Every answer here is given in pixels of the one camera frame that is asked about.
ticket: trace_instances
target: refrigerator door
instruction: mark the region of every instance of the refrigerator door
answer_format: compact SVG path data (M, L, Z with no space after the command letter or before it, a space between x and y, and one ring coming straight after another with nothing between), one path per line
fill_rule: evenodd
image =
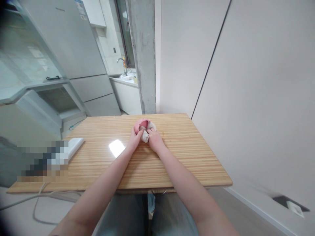
M91 116L120 115L115 94L109 94L84 103Z
M106 74L81 0L23 0L20 5L69 79Z
M83 102L87 102L89 100L96 99L114 92L108 75L97 75L80 79L71 79L70 83L73 85L74 89Z

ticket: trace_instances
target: pink object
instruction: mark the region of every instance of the pink object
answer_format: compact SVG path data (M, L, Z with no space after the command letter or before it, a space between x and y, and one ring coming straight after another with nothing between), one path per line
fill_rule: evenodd
M134 130L135 130L135 133L138 134L139 133L139 128L140 126L143 126L145 128L148 127L148 123L149 123L150 120L148 119L141 119L141 120L138 120L135 125L134 125Z

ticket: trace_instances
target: forearm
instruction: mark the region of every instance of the forearm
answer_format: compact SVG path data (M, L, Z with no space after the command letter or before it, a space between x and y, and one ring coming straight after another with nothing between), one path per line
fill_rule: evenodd
M193 174L166 147L162 148L158 155L178 196L195 221L199 233L208 234L209 229L214 235L217 229L222 234L229 229L233 231L225 214ZM214 223L222 224L223 227L209 227Z
M79 228L80 235L92 234L121 181L133 151L127 147L113 161L83 193L51 235L72 235L73 230ZM77 227L67 227L66 224L76 224Z

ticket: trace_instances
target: power outlet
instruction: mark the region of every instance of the power outlet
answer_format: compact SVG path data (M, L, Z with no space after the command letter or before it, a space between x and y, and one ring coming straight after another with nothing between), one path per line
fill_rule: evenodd
M301 207L299 207L298 205L296 205L296 204L294 204L293 202L290 202L290 201L287 201L286 203L288 205L288 208L291 211L293 211L296 215L304 218L303 211L302 211Z

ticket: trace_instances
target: faucet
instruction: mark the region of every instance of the faucet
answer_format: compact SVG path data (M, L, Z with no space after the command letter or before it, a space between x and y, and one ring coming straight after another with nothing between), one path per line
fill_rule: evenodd
M124 60L124 59L122 59L122 58L119 58L118 60L117 60L117 63L119 62L119 60L123 60L123 62L125 63L125 74L127 74L127 63L126 63L126 61Z

